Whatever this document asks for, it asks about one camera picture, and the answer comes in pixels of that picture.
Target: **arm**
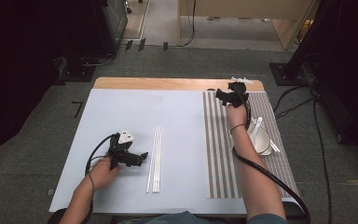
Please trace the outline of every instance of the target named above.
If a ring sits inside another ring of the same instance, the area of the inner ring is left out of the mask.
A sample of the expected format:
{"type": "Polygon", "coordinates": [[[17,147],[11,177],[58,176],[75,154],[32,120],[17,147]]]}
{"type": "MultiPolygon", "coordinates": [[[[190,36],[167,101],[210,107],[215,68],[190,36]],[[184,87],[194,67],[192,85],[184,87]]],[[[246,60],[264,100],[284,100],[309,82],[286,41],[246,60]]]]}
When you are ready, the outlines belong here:
{"type": "Polygon", "coordinates": [[[86,218],[94,192],[109,185],[120,170],[118,166],[110,170],[110,160],[110,157],[103,158],[83,178],[75,189],[72,200],[63,214],[60,223],[78,224],[86,218]]]}
{"type": "MultiPolygon", "coordinates": [[[[231,130],[238,124],[246,123],[246,116],[246,110],[243,105],[238,108],[229,105],[227,107],[229,129],[231,130]]],[[[255,151],[244,125],[232,131],[232,138],[236,151],[241,157],[254,161],[267,169],[266,164],[255,151]]],[[[281,194],[276,184],[255,168],[243,162],[236,161],[236,165],[247,210],[247,218],[261,214],[274,214],[285,219],[281,194]]]]}

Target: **white tabletop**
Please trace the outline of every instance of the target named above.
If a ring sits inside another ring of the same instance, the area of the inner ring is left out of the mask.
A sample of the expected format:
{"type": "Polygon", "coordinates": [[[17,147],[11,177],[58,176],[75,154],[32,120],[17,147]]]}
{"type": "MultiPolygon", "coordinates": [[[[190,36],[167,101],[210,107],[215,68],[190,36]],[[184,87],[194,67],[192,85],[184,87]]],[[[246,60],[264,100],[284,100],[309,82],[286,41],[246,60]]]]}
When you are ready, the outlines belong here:
{"type": "MultiPolygon", "coordinates": [[[[68,206],[90,153],[108,135],[128,130],[130,152],[149,152],[141,167],[121,165],[115,181],[94,196],[94,213],[246,214],[241,198],[207,197],[202,91],[97,90],[89,95],[50,212],[68,206]],[[162,127],[160,193],[146,193],[156,127],[162,127]]],[[[95,156],[103,155],[107,141],[95,156]]]]}

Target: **striped placemat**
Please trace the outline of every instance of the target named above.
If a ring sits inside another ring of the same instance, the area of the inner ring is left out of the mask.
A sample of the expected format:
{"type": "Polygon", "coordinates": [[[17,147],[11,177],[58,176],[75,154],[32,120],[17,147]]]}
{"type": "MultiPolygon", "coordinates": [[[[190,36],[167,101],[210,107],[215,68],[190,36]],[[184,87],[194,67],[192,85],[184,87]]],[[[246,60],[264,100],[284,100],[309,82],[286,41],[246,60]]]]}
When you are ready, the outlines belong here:
{"type": "MultiPolygon", "coordinates": [[[[233,144],[227,129],[226,108],[215,98],[214,91],[205,91],[202,98],[206,131],[207,198],[240,198],[241,190],[231,154],[233,144]]],[[[249,92],[249,102],[252,117],[263,118],[269,137],[281,150],[262,156],[262,160],[273,174],[298,193],[267,94],[264,91],[249,92]]],[[[283,198],[291,197],[286,191],[280,191],[283,198]]]]}

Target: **forearm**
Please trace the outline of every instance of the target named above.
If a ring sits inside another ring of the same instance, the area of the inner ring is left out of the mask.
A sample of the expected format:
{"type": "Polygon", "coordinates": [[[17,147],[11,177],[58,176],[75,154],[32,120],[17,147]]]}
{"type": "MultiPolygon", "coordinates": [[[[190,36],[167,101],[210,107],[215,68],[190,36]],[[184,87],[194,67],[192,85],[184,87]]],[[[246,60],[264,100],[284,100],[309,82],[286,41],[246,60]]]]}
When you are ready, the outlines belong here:
{"type": "MultiPolygon", "coordinates": [[[[244,126],[236,128],[232,132],[232,138],[236,151],[241,157],[267,169],[266,164],[255,151],[244,126]]],[[[248,218],[266,213],[285,218],[281,194],[276,184],[255,168],[241,161],[236,161],[236,164],[248,218]]]]}
{"type": "Polygon", "coordinates": [[[75,189],[60,223],[81,223],[89,213],[93,193],[90,179],[86,176],[75,189]]]}

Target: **desk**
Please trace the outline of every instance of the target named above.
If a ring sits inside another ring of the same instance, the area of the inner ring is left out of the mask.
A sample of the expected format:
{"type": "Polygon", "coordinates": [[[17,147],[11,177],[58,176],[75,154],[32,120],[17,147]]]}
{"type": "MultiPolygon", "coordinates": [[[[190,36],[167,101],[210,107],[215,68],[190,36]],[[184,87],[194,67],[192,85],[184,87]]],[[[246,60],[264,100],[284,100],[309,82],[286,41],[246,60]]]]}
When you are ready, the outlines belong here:
{"type": "MultiPolygon", "coordinates": [[[[195,0],[177,0],[177,41],[181,45],[181,17],[193,15],[195,0]]],[[[284,49],[292,44],[316,0],[197,0],[195,16],[273,19],[284,49]]]]}
{"type": "MultiPolygon", "coordinates": [[[[242,198],[207,197],[206,132],[201,99],[204,90],[225,90],[228,82],[231,80],[98,78],[89,95],[49,211],[55,212],[68,205],[73,190],[83,178],[91,151],[107,135],[126,128],[135,137],[130,152],[140,154],[151,151],[155,127],[160,125],[163,127],[160,193],[145,192],[150,165],[148,158],[141,167],[121,166],[117,179],[95,194],[94,212],[116,215],[183,211],[205,216],[246,214],[242,198]]],[[[255,97],[267,97],[259,81],[248,85],[248,90],[253,90],[253,101],[255,97]]],[[[277,130],[275,121],[267,122],[273,118],[269,103],[264,107],[255,105],[254,112],[256,116],[265,118],[271,133],[277,130]]],[[[282,152],[273,153],[264,160],[272,173],[278,173],[278,177],[296,191],[279,132],[275,132],[271,139],[282,152]]],[[[103,145],[95,156],[103,155],[107,148],[108,145],[103,145]]],[[[293,201],[285,192],[282,192],[282,199],[293,201]]]]}

